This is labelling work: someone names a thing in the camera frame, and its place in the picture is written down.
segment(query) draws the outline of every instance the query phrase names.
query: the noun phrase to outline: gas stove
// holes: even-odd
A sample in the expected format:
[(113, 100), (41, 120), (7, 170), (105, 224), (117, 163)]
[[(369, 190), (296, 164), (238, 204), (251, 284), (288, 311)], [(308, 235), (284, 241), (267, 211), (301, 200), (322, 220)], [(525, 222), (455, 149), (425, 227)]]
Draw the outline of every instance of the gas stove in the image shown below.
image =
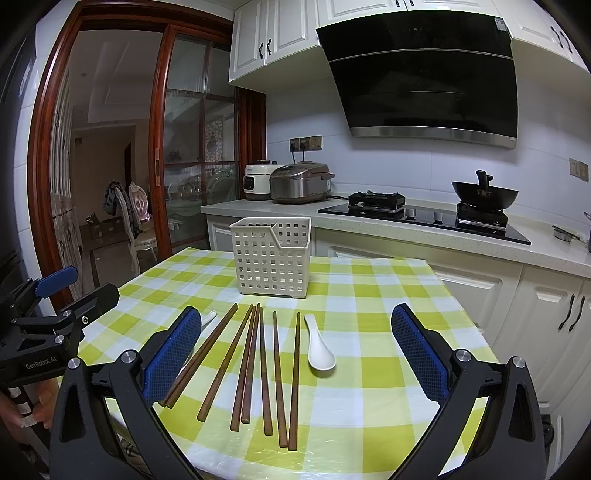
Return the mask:
[(405, 197), (399, 193), (357, 192), (349, 197), (349, 203), (318, 212), (412, 223), (531, 245), (526, 237), (508, 224), (507, 215), (502, 210), (483, 212), (465, 203), (459, 203), (456, 211), (450, 212), (407, 206)]

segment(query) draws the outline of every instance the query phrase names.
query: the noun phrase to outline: range hood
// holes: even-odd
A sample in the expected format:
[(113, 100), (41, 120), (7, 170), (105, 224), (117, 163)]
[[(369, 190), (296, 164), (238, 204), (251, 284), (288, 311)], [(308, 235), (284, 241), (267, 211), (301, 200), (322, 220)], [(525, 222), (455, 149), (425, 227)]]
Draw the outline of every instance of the range hood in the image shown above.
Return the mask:
[(517, 81), (502, 18), (425, 10), (317, 30), (354, 137), (517, 144)]

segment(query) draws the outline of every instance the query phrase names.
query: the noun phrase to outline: metal screw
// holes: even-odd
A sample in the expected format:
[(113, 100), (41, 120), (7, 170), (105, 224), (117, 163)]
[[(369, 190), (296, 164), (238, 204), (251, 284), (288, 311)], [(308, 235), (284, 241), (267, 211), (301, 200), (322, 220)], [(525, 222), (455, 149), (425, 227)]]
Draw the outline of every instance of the metal screw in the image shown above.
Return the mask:
[(136, 353), (133, 350), (127, 350), (121, 354), (121, 361), (125, 364), (130, 364), (135, 360)]
[(513, 357), (513, 365), (517, 368), (524, 368), (525, 367), (525, 360), (523, 360), (520, 356)]
[(470, 354), (468, 350), (458, 350), (456, 352), (456, 358), (460, 362), (469, 362), (470, 360), (472, 360), (472, 354)]
[(68, 362), (68, 368), (70, 370), (75, 370), (79, 366), (80, 366), (80, 359), (77, 356), (75, 356), (74, 358), (70, 358), (70, 360)]

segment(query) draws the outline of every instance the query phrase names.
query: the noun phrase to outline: black wok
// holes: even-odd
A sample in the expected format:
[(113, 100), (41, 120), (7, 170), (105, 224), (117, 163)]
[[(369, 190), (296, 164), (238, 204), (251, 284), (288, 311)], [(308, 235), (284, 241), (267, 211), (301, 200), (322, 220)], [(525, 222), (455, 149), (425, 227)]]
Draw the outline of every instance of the black wok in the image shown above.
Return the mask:
[(504, 210), (513, 204), (519, 193), (517, 190), (491, 187), (489, 182), (493, 177), (484, 170), (477, 170), (476, 175), (479, 183), (452, 182), (453, 189), (462, 202), (479, 210)]

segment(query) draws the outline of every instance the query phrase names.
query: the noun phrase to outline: white utensil basket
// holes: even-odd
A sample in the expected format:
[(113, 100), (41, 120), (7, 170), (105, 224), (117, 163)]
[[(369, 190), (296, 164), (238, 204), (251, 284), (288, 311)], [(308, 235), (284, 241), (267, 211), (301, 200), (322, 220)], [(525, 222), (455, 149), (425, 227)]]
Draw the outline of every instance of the white utensil basket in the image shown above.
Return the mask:
[(230, 225), (238, 290), (306, 298), (310, 218), (243, 218)]

